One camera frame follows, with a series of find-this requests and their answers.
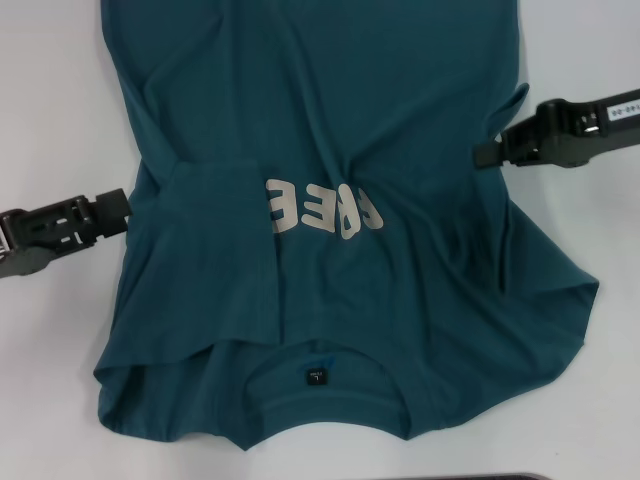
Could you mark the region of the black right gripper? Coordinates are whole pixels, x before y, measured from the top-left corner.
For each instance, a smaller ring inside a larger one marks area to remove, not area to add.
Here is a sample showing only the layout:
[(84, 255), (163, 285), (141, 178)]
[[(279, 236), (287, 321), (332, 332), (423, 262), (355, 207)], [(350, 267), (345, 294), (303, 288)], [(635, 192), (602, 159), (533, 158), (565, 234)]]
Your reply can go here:
[(587, 101), (554, 99), (536, 109), (536, 122), (520, 122), (474, 147), (477, 169), (583, 166), (601, 154), (640, 145), (640, 89)]

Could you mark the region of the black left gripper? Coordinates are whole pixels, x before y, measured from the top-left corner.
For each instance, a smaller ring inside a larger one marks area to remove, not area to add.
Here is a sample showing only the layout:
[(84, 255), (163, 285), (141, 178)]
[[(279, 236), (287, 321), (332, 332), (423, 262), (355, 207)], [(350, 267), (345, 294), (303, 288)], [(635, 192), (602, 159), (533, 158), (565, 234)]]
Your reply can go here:
[[(82, 250), (99, 237), (124, 233), (130, 215), (122, 189), (98, 195), (94, 202), (80, 195), (31, 211), (4, 212), (0, 214), (0, 279), (43, 270), (56, 259), (56, 250)], [(37, 235), (55, 235), (55, 248), (42, 244)]]

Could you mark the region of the teal blue printed t-shirt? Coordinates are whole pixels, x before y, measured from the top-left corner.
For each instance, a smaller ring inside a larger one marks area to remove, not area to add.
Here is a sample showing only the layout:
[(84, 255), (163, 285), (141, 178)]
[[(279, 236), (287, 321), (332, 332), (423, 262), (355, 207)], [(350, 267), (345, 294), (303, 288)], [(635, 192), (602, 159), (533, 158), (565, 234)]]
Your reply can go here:
[(472, 150), (518, 0), (101, 0), (141, 154), (95, 368), (114, 432), (403, 439), (558, 378), (597, 281)]

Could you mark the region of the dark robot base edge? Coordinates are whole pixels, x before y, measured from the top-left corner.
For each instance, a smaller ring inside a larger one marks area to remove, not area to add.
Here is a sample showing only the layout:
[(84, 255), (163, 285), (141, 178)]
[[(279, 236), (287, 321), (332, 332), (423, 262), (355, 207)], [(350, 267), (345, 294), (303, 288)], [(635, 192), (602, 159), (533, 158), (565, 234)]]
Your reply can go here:
[(474, 474), (458, 476), (423, 476), (423, 477), (397, 477), (361, 480), (551, 480), (548, 477), (532, 473), (501, 473), (501, 474)]

